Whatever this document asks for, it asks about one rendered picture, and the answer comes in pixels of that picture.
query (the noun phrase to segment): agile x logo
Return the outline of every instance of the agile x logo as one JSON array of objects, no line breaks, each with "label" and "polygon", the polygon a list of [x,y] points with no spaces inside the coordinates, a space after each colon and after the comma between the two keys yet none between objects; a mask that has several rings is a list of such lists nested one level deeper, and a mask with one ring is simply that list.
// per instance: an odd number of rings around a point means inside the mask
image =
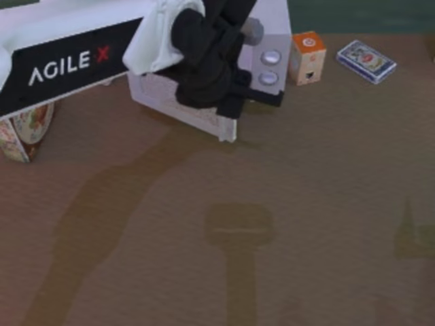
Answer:
[{"label": "agile x logo", "polygon": [[108,61],[109,51],[109,46],[97,47],[96,51],[86,50],[77,56],[67,56],[59,61],[50,61],[43,68],[34,67],[28,86],[31,87],[37,82],[44,83],[47,79],[55,79],[58,76],[69,75],[76,71],[83,71],[90,68],[93,63],[101,64]]}]

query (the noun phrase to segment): small orange and white box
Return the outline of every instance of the small orange and white box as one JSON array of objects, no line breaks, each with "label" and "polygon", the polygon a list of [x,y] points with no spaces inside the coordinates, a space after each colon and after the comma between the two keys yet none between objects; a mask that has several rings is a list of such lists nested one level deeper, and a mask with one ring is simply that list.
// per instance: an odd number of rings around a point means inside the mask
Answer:
[{"label": "small orange and white box", "polygon": [[316,32],[293,35],[289,74],[296,85],[318,82],[324,68],[326,48]]}]

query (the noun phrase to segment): robotic arm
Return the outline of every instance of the robotic arm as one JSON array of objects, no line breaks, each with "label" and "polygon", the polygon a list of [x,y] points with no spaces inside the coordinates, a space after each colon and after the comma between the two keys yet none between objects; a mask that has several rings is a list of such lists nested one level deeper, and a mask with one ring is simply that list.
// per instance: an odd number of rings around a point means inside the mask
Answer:
[{"label": "robotic arm", "polygon": [[0,118],[56,101],[127,71],[178,83],[177,100],[237,119],[249,88],[243,44],[256,0],[57,0],[0,11]]}]

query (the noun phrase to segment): playing card deck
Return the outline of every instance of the playing card deck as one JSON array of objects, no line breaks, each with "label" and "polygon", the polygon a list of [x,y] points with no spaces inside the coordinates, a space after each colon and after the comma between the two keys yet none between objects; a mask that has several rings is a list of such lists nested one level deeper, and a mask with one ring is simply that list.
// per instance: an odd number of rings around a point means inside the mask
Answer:
[{"label": "playing card deck", "polygon": [[397,66],[393,60],[358,40],[338,51],[336,59],[373,84],[379,84]]}]

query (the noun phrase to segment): red letter x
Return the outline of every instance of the red letter x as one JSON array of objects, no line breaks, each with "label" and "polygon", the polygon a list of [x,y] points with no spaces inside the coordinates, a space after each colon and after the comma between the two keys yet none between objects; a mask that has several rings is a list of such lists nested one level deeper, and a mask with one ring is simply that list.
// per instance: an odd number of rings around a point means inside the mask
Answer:
[{"label": "red letter x", "polygon": [[98,48],[98,58],[97,58],[97,63],[100,63],[101,61],[104,60],[109,60],[109,56],[107,54],[107,52],[109,51],[109,46],[105,46],[104,48]]}]

